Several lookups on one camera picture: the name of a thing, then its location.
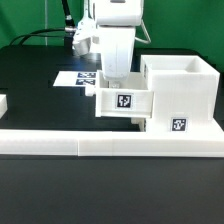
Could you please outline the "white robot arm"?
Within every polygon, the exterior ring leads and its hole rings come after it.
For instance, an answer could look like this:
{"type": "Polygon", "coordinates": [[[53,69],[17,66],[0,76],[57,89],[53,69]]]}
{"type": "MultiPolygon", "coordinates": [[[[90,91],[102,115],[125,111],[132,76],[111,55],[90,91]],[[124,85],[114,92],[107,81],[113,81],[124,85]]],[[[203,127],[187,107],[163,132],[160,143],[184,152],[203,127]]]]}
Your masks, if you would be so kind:
{"type": "Polygon", "coordinates": [[[143,25],[144,0],[88,0],[73,36],[78,56],[94,48],[101,57],[103,78],[119,88],[130,74],[136,27],[143,25]]]}

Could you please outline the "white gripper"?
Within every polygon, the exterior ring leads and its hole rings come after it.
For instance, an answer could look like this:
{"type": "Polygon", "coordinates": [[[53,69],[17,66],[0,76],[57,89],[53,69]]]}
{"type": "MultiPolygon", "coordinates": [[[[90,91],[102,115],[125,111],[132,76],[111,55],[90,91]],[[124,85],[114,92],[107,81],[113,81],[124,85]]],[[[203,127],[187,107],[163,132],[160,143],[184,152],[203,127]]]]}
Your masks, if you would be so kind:
{"type": "MultiPolygon", "coordinates": [[[[135,28],[100,26],[98,31],[104,79],[125,80],[131,69],[135,28]]],[[[119,89],[121,82],[110,81],[109,87],[119,89]]]]}

